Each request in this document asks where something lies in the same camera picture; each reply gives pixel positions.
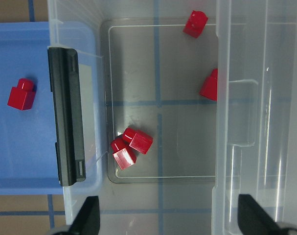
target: blue tray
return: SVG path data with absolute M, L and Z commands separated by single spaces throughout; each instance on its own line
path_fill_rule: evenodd
M 62 194 L 55 152 L 47 22 L 0 23 L 0 194 Z M 30 110 L 7 106 L 22 77 L 36 85 Z

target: transparent plastic container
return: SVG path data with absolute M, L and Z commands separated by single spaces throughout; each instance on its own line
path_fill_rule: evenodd
M 68 224 L 99 195 L 100 234 L 240 234 L 237 197 L 250 193 L 297 225 L 297 1 L 48 3 L 51 45 L 76 49 L 89 78 L 91 157 L 87 179 L 64 187 Z M 198 39 L 182 33 L 192 10 L 209 17 Z M 94 47 L 67 29 L 78 23 Z M 214 103 L 197 93 L 216 66 Z M 108 142 L 128 126 L 154 144 L 121 171 Z

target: red cube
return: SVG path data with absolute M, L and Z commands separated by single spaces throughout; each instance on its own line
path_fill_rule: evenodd
M 31 80 L 19 79 L 18 86 L 11 89 L 7 105 L 20 110 L 31 109 L 35 97 L 33 87 L 34 83 Z
M 137 158 L 134 152 L 128 145 L 125 144 L 122 138 L 116 138 L 110 145 L 114 151 L 113 157 L 121 170 L 124 170 L 136 163 Z
M 124 141 L 130 143 L 129 146 L 142 154 L 146 154 L 150 146 L 153 144 L 153 137 L 132 128 L 125 129 L 122 138 Z
M 211 72 L 211 75 L 206 78 L 201 90 L 199 91 L 199 94 L 208 99 L 217 101 L 217 91 L 218 91 L 218 69 L 214 69 Z
M 207 20 L 208 17 L 204 12 L 192 11 L 192 14 L 188 18 L 183 32 L 194 38 L 198 38 L 199 35 L 202 33 Z

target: red toy brick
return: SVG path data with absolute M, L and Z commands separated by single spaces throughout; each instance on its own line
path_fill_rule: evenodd
M 206 78 L 201 90 L 199 91 L 199 94 L 208 99 L 217 101 L 217 86 L 218 86 L 218 69 L 214 69 L 211 72 L 211 75 Z
M 199 35 L 202 33 L 207 20 L 208 17 L 204 12 L 192 11 L 192 14 L 188 18 L 183 32 L 194 38 L 198 38 Z
M 118 163 L 121 170 L 124 170 L 135 164 L 137 158 L 132 149 L 125 144 L 122 138 L 118 137 L 111 142 L 111 148 L 113 149 L 113 157 Z
M 19 79 L 18 86 L 11 89 L 7 105 L 20 110 L 31 109 L 35 97 L 33 87 L 34 84 L 31 80 Z
M 142 154 L 146 154 L 150 146 L 153 144 L 153 138 L 148 134 L 133 130 L 132 128 L 125 129 L 122 138 L 130 143 L 130 147 Z

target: red object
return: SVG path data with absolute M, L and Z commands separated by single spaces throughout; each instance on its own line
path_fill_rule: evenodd
M 34 83 L 26 78 L 19 79 L 17 87 L 10 92 L 7 105 L 20 110 L 31 109 L 35 97 Z
M 132 166 L 137 161 L 137 158 L 132 149 L 125 144 L 122 138 L 118 137 L 111 142 L 111 148 L 113 149 L 113 157 L 118 163 L 121 170 Z
M 208 99 L 217 101 L 218 69 L 214 69 L 211 75 L 206 78 L 199 94 Z
M 185 28 L 183 29 L 183 32 L 187 33 L 188 35 L 194 38 L 198 38 L 199 35 L 202 33 L 207 23 L 207 20 L 208 20 L 208 17 L 204 12 L 192 11 L 192 14 L 188 18 Z
M 146 154 L 150 146 L 153 144 L 153 137 L 132 128 L 125 129 L 122 138 L 124 141 L 130 143 L 130 147 L 142 154 Z

